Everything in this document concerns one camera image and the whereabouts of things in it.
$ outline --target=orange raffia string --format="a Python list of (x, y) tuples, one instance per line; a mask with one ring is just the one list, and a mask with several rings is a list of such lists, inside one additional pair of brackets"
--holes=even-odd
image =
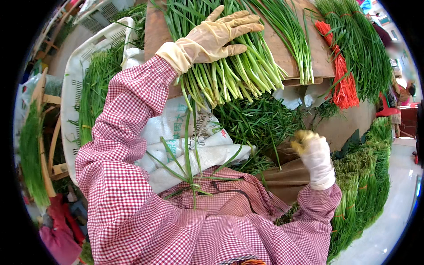
[[(324, 35), (324, 39), (328, 46), (330, 46), (330, 48), (334, 51), (334, 55), (337, 55), (335, 59), (336, 74), (334, 77), (334, 81), (337, 82), (347, 73), (346, 60), (341, 55), (340, 48), (337, 44), (331, 46), (333, 41), (333, 33), (326, 35), (331, 30), (330, 25), (324, 21), (317, 21), (315, 22), (315, 26), (319, 32)], [(353, 78), (352, 73), (344, 77), (338, 84), (336, 84), (334, 87), (332, 100), (340, 109), (359, 106), (359, 99), (356, 95), (355, 79)]]

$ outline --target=red plastic stool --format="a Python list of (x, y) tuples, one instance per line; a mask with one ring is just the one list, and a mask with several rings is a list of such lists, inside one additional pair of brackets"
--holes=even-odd
[(380, 92), (380, 98), (381, 101), (383, 101), (383, 110), (380, 112), (377, 112), (375, 114), (376, 117), (386, 117), (386, 116), (390, 116), (393, 114), (400, 114), (400, 110), (397, 108), (390, 108), (389, 105), (387, 104), (387, 99), (385, 96), (383, 96), (383, 94), (381, 94)]

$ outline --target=hand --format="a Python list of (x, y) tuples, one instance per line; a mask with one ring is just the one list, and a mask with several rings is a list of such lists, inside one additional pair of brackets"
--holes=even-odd
[(243, 44), (225, 46), (228, 42), (248, 32), (262, 31), (258, 15), (249, 15), (247, 10), (220, 18), (224, 6), (217, 7), (200, 25), (194, 27), (185, 38), (166, 42), (156, 52), (169, 62), (180, 75), (195, 63), (210, 63), (221, 58), (243, 53)]
[(330, 188), (336, 178), (330, 157), (330, 147), (325, 137), (313, 131), (299, 130), (295, 132), (296, 140), (292, 148), (299, 154), (310, 174), (310, 185), (314, 190)]

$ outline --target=wooden table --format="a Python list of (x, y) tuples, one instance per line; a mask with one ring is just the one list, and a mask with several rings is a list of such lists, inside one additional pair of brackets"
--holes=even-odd
[[(163, 0), (155, 0), (157, 5), (165, 9), (164, 5), (161, 3), (162, 1)], [(303, 27), (303, 9), (309, 8), (316, 12), (318, 11), (309, 0), (293, 0), (293, 2), (296, 6), (299, 23)], [(147, 3), (146, 16), (144, 47), (145, 59), (148, 60), (154, 56), (155, 52), (162, 46), (163, 43), (171, 42), (173, 40), (168, 31), (163, 13), (154, 8), (150, 1)], [(288, 77), (286, 78), (287, 80), (284, 81), (283, 84), (287, 86), (299, 85), (300, 74), (295, 59), (291, 56), (280, 37), (278, 37), (268, 22), (265, 19), (263, 20), (265, 22), (265, 41), (274, 56), (275, 62), (288, 74)], [(323, 78), (333, 78), (335, 68), (333, 63), (328, 62), (328, 58), (331, 54), (330, 49), (325, 43), (323, 37), (315, 29), (310, 17), (308, 16), (307, 27), (309, 32), (314, 79), (315, 83), (319, 84), (322, 83)], [(174, 98), (181, 95), (181, 88), (179, 86), (170, 86), (168, 98)]]

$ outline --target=plastic basket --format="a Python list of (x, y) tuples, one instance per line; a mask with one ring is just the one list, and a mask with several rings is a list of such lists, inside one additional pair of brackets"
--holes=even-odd
[(135, 0), (104, 0), (87, 11), (74, 24), (80, 24), (92, 33), (110, 25), (110, 20), (121, 10), (133, 6)]
[(137, 37), (137, 34), (132, 29), (134, 28), (134, 20), (130, 17), (124, 17), (118, 21), (131, 28), (117, 23), (109, 25), (78, 47), (71, 54), (66, 64), (60, 109), (61, 133), (69, 175), (76, 185), (78, 184), (75, 177), (75, 157), (79, 150), (76, 142), (79, 138), (79, 127), (69, 121), (78, 121), (79, 113), (75, 110), (75, 107), (80, 104), (82, 81), (85, 70), (90, 64), (91, 55), (97, 51), (107, 50), (124, 39), (124, 52), (129, 48), (135, 47), (128, 43)]

